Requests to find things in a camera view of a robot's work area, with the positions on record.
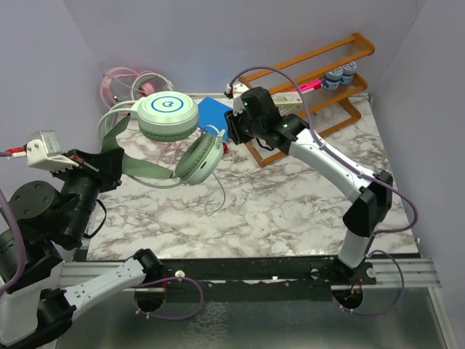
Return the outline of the mint green headphones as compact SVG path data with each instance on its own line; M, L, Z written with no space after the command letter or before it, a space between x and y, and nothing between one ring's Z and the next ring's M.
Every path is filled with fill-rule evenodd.
M138 100L114 105L97 125L97 135L103 151L119 147L117 135L126 130L129 120L136 119L139 131L148 139L172 143L188 138L199 125L199 109L193 99L181 92L156 92ZM204 182L223 157L225 131L212 128L216 134L203 133L182 155L175 170L124 155L122 172L134 181L151 187L143 179L177 178L179 184L197 185Z

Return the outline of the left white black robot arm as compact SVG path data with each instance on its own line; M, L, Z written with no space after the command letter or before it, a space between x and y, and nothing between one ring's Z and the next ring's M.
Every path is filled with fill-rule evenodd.
M63 264L59 250L82 245L98 196L121 183L124 150L98 154L71 150L62 157L71 166L54 172L63 181L61 190L33 181L1 205L9 224L1 235L3 348L47 344L98 303L129 287L154 286L163 274L155 254L140 249L101 276L66 288L55 286L54 274Z

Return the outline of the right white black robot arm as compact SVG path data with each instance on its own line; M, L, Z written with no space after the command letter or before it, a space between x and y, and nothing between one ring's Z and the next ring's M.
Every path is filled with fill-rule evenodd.
M236 145L263 141L267 148L278 149L312 167L349 200L351 206L343 216L346 233L333 274L339 283L351 284L360 275L359 265L375 228L392 207L393 177L349 159L297 115L282 116L267 89L238 84L227 86L225 95L233 102L225 120L228 137Z

